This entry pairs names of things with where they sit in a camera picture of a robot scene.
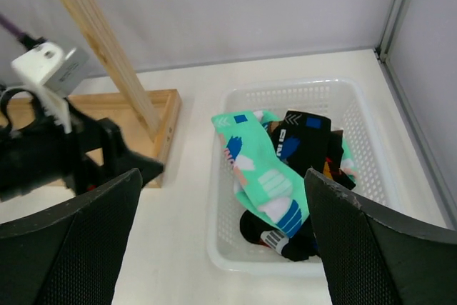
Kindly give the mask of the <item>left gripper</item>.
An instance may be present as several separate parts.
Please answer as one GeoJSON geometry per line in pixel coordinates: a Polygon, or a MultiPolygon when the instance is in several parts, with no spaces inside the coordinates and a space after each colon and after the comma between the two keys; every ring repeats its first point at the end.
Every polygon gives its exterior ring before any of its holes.
{"type": "Polygon", "coordinates": [[[138,169],[147,185],[164,171],[164,165],[130,150],[121,129],[108,118],[95,120],[66,101],[71,132],[47,114],[36,94],[29,102],[34,120],[14,129],[7,106],[23,88],[1,93],[1,200],[8,201],[59,179],[75,195],[105,184],[131,169],[138,169]]]}

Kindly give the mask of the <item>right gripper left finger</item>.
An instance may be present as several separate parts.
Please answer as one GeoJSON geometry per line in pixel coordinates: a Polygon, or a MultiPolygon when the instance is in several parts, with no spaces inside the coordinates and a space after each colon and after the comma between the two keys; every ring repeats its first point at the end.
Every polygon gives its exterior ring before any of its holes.
{"type": "Polygon", "coordinates": [[[142,178],[133,169],[1,224],[2,304],[110,304],[142,178]]]}

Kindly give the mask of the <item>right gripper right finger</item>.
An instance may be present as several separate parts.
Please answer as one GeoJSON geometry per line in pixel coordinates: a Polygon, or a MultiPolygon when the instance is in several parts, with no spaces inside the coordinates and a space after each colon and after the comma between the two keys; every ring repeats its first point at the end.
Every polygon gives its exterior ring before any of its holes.
{"type": "Polygon", "coordinates": [[[326,178],[305,176],[333,304],[455,304],[456,232],[397,212],[326,178]]]}

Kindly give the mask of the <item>argyle red orange sock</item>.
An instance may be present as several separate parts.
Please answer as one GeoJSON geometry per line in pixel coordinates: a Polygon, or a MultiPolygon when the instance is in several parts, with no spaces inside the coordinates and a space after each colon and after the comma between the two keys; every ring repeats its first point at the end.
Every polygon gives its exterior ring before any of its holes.
{"type": "Polygon", "coordinates": [[[334,180],[336,183],[352,190],[356,187],[356,182],[353,182],[340,169],[341,158],[343,155],[342,138],[343,130],[335,130],[331,132],[327,146],[323,174],[334,180]]]}

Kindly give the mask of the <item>green white sock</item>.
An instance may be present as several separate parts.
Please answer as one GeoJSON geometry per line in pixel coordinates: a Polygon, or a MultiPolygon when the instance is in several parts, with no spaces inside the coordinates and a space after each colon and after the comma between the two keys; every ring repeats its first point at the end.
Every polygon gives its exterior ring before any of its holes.
{"type": "Polygon", "coordinates": [[[276,155],[266,125],[278,116],[267,110],[238,111],[211,118],[239,185],[236,198],[252,214],[295,236],[309,216],[304,179],[276,155]]]}

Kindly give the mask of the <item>black white-striped sock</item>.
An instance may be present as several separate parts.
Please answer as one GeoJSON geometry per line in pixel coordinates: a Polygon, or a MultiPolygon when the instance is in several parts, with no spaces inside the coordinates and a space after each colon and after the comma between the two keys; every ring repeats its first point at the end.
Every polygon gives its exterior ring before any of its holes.
{"type": "Polygon", "coordinates": [[[273,228],[249,211],[242,214],[239,228],[247,242],[267,246],[290,261],[305,261],[312,256],[321,256],[310,217],[292,238],[288,238],[282,231],[273,228]]]}

